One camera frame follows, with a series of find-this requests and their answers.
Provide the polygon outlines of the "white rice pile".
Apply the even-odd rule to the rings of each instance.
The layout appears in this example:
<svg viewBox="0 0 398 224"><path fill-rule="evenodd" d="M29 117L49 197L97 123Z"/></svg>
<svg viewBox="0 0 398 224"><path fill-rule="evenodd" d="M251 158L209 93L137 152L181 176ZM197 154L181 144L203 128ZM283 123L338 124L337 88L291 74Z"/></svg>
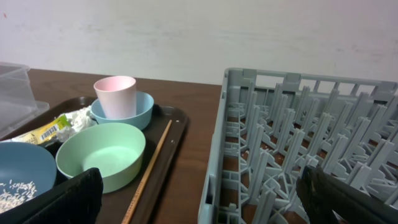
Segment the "white rice pile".
<svg viewBox="0 0 398 224"><path fill-rule="evenodd" d="M13 182L10 179L9 182L1 182L1 213L32 200L35 198L36 192L36 185L33 181Z"/></svg>

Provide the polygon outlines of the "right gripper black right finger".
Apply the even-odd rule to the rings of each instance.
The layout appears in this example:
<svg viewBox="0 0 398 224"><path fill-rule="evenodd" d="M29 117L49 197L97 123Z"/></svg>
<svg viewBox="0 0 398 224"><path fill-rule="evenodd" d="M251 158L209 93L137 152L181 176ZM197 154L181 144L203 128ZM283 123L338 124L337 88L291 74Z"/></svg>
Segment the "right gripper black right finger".
<svg viewBox="0 0 398 224"><path fill-rule="evenodd" d="M325 174L320 167L306 166L296 181L296 193L310 223L397 224L397 210Z"/></svg>

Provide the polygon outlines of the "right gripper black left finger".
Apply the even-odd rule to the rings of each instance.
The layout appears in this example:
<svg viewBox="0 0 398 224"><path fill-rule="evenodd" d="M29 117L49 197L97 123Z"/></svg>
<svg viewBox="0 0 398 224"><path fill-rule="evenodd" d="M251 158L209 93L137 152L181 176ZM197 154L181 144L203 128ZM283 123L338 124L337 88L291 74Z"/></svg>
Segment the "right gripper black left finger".
<svg viewBox="0 0 398 224"><path fill-rule="evenodd" d="M1 214L1 224L95 223L101 209L103 181L90 168L53 189Z"/></svg>

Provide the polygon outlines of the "yellow green snack wrapper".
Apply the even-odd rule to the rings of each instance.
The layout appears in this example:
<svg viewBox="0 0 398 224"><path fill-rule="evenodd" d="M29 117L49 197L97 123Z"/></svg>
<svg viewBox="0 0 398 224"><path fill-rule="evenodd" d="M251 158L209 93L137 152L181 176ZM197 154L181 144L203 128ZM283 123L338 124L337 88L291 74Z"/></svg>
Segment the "yellow green snack wrapper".
<svg viewBox="0 0 398 224"><path fill-rule="evenodd" d="M71 124L65 115L61 115L52 122L42 127L21 134L17 137L3 140L1 142L24 142L39 145L46 141L49 141L56 135L58 131L61 131L66 127L71 127Z"/></svg>

